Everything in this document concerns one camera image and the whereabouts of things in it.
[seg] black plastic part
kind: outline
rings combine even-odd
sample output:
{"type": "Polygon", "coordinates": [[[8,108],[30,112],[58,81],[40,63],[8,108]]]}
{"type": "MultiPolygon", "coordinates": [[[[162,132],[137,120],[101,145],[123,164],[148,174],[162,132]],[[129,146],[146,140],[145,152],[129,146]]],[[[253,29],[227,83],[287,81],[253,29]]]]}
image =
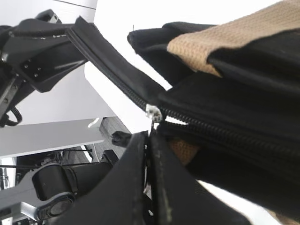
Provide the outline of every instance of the black plastic part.
{"type": "Polygon", "coordinates": [[[86,224],[83,215],[88,215],[90,224],[143,224],[144,143],[143,134],[134,134],[120,161],[57,225],[86,224]]]}
{"type": "Polygon", "coordinates": [[[91,163],[65,168],[76,197],[89,193],[111,170],[108,162],[91,163]]]}
{"type": "Polygon", "coordinates": [[[111,165],[114,166],[119,158],[113,150],[105,150],[102,154],[102,157],[111,165]]]}
{"type": "Polygon", "coordinates": [[[51,9],[39,13],[36,16],[36,19],[45,21],[45,22],[50,22],[51,19],[54,19],[54,20],[56,20],[56,23],[61,23],[61,20],[57,17],[57,15],[51,9]]]}
{"type": "Polygon", "coordinates": [[[60,165],[50,165],[41,169],[33,176],[32,182],[38,198],[42,201],[72,191],[65,171],[60,165]]]}
{"type": "Polygon", "coordinates": [[[122,131],[116,131],[112,134],[112,144],[126,148],[130,142],[132,134],[128,134],[122,131]]]}
{"type": "Polygon", "coordinates": [[[203,188],[158,134],[151,135],[151,185],[157,225],[250,225],[203,188]]]}

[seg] black cable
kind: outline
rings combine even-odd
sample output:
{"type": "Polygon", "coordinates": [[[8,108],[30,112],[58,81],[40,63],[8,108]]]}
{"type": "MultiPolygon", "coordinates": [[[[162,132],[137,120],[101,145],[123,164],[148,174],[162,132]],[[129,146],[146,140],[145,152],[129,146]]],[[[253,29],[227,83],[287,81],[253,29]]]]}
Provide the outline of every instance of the black cable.
{"type": "Polygon", "coordinates": [[[18,125],[19,123],[21,123],[23,118],[22,118],[22,115],[20,114],[20,112],[17,110],[17,108],[15,106],[11,109],[11,112],[13,113],[13,115],[15,115],[15,117],[17,119],[17,122],[11,121],[11,120],[8,119],[7,122],[6,122],[6,125],[10,126],[10,127],[14,127],[14,126],[18,125]]]}
{"type": "MultiPolygon", "coordinates": [[[[93,163],[77,163],[77,164],[68,164],[62,166],[74,166],[74,165],[88,165],[93,163]]],[[[0,168],[17,168],[17,169],[38,169],[40,166],[34,165],[0,165],[0,168]]]]}

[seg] metal zipper slider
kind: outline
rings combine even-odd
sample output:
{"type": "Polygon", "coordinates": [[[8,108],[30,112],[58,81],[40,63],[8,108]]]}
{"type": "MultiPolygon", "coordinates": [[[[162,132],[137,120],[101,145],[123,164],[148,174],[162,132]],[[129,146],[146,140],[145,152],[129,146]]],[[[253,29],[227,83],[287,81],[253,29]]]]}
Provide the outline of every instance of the metal zipper slider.
{"type": "Polygon", "coordinates": [[[152,130],[155,129],[155,124],[160,123],[163,120],[163,114],[160,109],[155,105],[146,105],[146,116],[152,120],[151,127],[148,129],[148,136],[150,136],[152,130]]]}

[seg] zipper teeth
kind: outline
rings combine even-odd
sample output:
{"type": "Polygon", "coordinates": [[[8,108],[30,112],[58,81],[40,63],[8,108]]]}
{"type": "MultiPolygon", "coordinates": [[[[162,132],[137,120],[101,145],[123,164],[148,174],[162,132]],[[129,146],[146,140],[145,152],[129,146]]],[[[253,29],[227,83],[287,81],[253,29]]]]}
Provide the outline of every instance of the zipper teeth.
{"type": "Polygon", "coordinates": [[[18,38],[44,38],[61,36],[66,34],[66,28],[59,28],[47,31],[11,31],[10,35],[18,38]]]}
{"type": "MultiPolygon", "coordinates": [[[[254,137],[230,131],[228,129],[217,127],[204,121],[197,120],[186,115],[182,115],[178,112],[174,112],[170,109],[161,108],[161,110],[168,116],[174,117],[176,119],[188,123],[190,125],[188,129],[193,130],[196,133],[207,135],[229,146],[239,147],[243,149],[246,148],[250,151],[255,151],[255,149],[259,148],[260,150],[267,150],[271,152],[272,155],[277,155],[281,158],[286,156],[285,158],[288,160],[291,160],[291,156],[300,156],[300,154],[297,151],[294,151],[284,146],[280,146],[275,143],[266,142],[254,137]]],[[[185,127],[186,125],[176,124],[176,126],[185,127]]]]}

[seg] zipper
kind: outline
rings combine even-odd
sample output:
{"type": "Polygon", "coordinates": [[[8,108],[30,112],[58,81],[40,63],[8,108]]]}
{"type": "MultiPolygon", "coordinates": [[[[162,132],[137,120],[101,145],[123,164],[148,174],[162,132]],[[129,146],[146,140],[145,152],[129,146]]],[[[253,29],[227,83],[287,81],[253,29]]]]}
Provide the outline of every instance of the zipper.
{"type": "Polygon", "coordinates": [[[193,134],[207,136],[210,139],[215,140],[218,143],[231,148],[247,149],[253,152],[270,152],[273,156],[278,156],[282,159],[284,156],[288,156],[285,159],[293,160],[293,157],[300,157],[300,152],[292,150],[286,146],[282,146],[277,143],[264,141],[256,137],[244,135],[220,126],[207,123],[203,120],[198,120],[182,113],[176,112],[171,109],[161,108],[161,110],[168,116],[181,120],[188,125],[174,124],[164,122],[167,127],[173,127],[185,131],[190,131],[193,134]]]}

